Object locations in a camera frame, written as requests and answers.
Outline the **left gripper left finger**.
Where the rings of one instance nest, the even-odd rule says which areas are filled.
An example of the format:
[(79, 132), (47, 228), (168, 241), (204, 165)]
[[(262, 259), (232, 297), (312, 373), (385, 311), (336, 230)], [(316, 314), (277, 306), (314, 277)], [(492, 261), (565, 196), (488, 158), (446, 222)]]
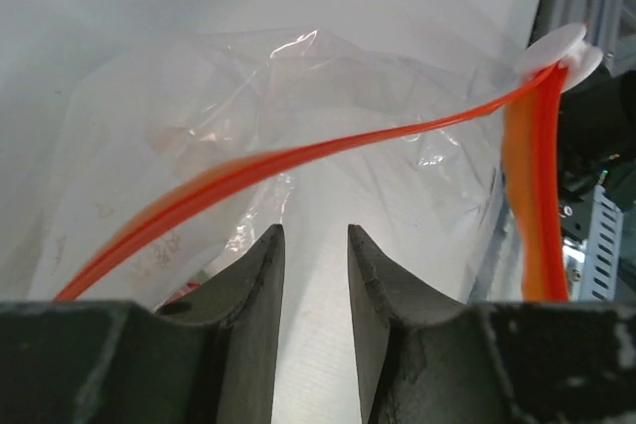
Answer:
[(285, 237), (156, 311), (130, 301), (5, 302), (5, 423), (267, 423)]

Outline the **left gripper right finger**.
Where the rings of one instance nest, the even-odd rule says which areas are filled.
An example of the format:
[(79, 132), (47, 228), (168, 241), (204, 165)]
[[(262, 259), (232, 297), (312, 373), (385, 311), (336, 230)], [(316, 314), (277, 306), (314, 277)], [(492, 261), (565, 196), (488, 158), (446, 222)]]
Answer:
[(635, 307), (461, 304), (357, 225), (348, 273), (366, 423), (631, 423)]

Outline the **clear zip top bag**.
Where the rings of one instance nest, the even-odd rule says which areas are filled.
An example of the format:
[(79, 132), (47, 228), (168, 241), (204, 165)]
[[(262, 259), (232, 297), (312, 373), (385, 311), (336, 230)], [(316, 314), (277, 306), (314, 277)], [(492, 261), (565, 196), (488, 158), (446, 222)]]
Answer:
[(319, 30), (167, 38), (89, 74), (57, 114), (3, 110), (1, 296), (50, 299), (175, 188), (267, 154), (299, 164), (251, 178), (179, 218), (93, 282), (86, 298), (155, 308), (225, 269), (269, 225), (287, 236), (273, 419), (357, 423), (345, 229), (373, 232), (417, 275), (465, 299), (494, 233), (504, 173), (531, 166), (531, 106), (485, 106), (540, 69), (574, 87), (600, 65), (580, 24), (534, 42), (514, 69), (463, 75), (364, 51)]

